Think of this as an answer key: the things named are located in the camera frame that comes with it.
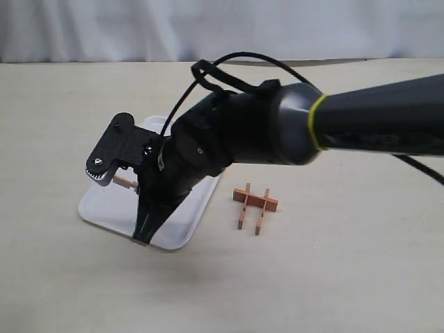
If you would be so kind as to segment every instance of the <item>yellow ring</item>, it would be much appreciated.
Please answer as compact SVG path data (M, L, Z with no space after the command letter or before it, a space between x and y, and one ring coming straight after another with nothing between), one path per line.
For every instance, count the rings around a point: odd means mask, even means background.
M318 106L327 98L327 95L322 95L318 98L316 102L313 103L313 105L310 108L309 114L308 114L308 130L311 135L311 139L313 140L314 146L319 151L323 150L321 145L319 144L318 138L316 137L316 134L314 132L314 113Z

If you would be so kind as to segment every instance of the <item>white curtain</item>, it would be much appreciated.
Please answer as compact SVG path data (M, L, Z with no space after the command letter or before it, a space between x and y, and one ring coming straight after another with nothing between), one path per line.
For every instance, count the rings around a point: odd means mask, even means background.
M444 56L444 0L0 0L4 62Z

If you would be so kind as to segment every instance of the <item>table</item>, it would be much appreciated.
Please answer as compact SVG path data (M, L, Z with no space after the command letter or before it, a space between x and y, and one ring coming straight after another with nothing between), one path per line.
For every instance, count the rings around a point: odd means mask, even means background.
M168 113L190 66L0 65L0 332L444 332L444 189L391 156L234 165L177 253L81 221L84 163L108 122ZM296 66L328 94L444 72L442 59ZM232 191L247 182L280 202L258 237L260 210L237 229Z

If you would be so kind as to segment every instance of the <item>white plate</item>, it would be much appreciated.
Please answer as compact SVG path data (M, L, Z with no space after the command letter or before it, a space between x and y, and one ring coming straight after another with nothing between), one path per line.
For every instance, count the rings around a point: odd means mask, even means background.
M147 118L142 127L159 133L164 117ZM137 181L132 169L117 171L117 175ZM178 250L185 246L196 230L200 218L219 181L218 177L206 177L198 183L179 208L154 234L152 246L163 250ZM135 229L137 194L111 182L107 187L92 185L78 205L80 217L105 230L131 238Z

